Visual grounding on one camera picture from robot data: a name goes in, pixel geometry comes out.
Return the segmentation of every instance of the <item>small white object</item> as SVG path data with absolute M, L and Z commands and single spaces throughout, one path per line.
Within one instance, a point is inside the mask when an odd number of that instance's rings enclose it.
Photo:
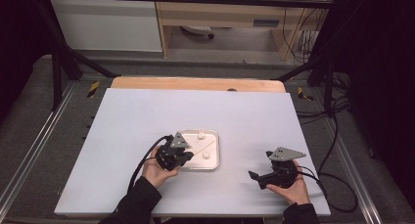
M 204 158 L 205 158 L 205 159 L 210 158 L 210 154 L 209 154 L 208 152 L 204 152 Z
M 200 133 L 198 134 L 198 139 L 200 139 L 200 140 L 205 139 L 205 133 L 204 133 L 204 132 L 200 132 Z

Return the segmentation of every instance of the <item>black sleeve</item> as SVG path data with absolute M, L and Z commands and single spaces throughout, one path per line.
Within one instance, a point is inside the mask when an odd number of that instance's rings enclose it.
M 140 177 L 115 211 L 100 224 L 149 223 L 151 212 L 160 199 L 159 191 L 146 178 Z
M 293 203 L 284 211 L 284 224 L 318 224 L 317 214 L 312 203 Z

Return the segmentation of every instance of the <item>gray carpet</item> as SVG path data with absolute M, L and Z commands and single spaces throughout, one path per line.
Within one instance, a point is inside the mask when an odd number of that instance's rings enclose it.
M 287 71 L 287 67 L 276 68 L 268 65 L 248 64 L 212 65 L 170 62 L 102 62 L 101 64 L 108 69 L 126 75 L 268 79 Z M 86 70 L 90 74 L 95 73 L 89 69 Z M 306 78 L 306 75 L 307 73 L 303 73 L 296 80 L 287 82 L 287 91 L 292 94 L 297 111 L 317 112 L 319 109 L 315 101 L 299 99 L 297 96 L 298 85 L 304 87 L 305 94 L 311 95 L 310 90 L 301 81 Z M 51 76 L 49 62 L 38 62 L 30 84 L 27 84 L 23 95 L 15 103 L 6 121 L 0 126 L 0 152 L 2 155 L 0 188 L 2 190 L 18 168 L 20 161 L 50 112 L 52 89 L 51 78 L 48 76 Z M 69 178 L 83 144 L 82 137 L 87 136 L 87 125 L 93 123 L 91 116 L 98 109 L 105 89 L 111 85 L 111 80 L 102 80 L 94 98 L 88 99 L 86 95 L 92 83 L 93 80 L 78 82 L 66 110 L 27 177 L 7 217 L 67 219 L 53 213 L 59 199 L 58 192 L 64 188 Z M 341 136 L 359 168 L 384 223 L 415 223 L 413 210 L 408 206 L 383 163 L 368 156 L 367 146 L 360 135 L 352 113 L 342 112 L 339 114 L 339 127 Z M 323 119 L 320 119 L 303 125 L 302 130 L 313 162 L 318 167 L 332 141 L 327 125 Z M 331 154 L 323 171 L 346 180 L 335 151 Z M 329 202 L 342 208 L 348 208 L 353 204 L 352 195 L 343 184 L 330 178 L 322 178 L 322 180 L 329 193 Z M 332 215 L 321 217 L 321 222 L 366 223 L 359 208 L 352 213 L 331 210 Z

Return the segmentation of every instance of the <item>black mount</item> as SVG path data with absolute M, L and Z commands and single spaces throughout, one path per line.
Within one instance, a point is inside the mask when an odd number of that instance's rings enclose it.
M 193 157 L 193 153 L 184 152 L 185 148 L 171 147 L 173 141 L 174 137 L 170 135 L 167 142 L 156 153 L 157 162 L 163 169 L 167 169 L 168 171 L 173 170 L 178 165 L 183 166 Z
M 272 152 L 266 152 L 266 155 L 270 157 Z M 274 161 L 272 163 L 272 173 L 268 173 L 262 176 L 259 176 L 257 173 L 248 171 L 253 180 L 257 181 L 260 189 L 265 189 L 267 184 L 273 184 L 281 188 L 291 187 L 298 175 L 296 165 L 292 160 L 287 161 Z

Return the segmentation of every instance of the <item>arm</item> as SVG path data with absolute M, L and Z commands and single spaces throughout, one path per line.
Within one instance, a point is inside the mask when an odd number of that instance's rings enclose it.
M 301 171 L 299 164 L 295 160 L 294 164 Z M 272 184 L 268 184 L 266 188 L 284 197 L 290 205 L 284 211 L 284 224 L 320 223 L 314 206 L 310 202 L 307 187 L 301 174 L 297 176 L 296 181 L 290 188 L 283 189 Z
M 155 157 L 159 147 L 152 150 L 150 157 Z M 142 176 L 135 182 L 134 188 L 122 198 L 115 211 L 100 224 L 115 223 L 149 223 L 151 212 L 161 200 L 161 194 L 157 190 L 164 181 L 177 175 L 178 167 L 171 171 L 162 169 L 157 160 L 148 159 L 144 163 Z

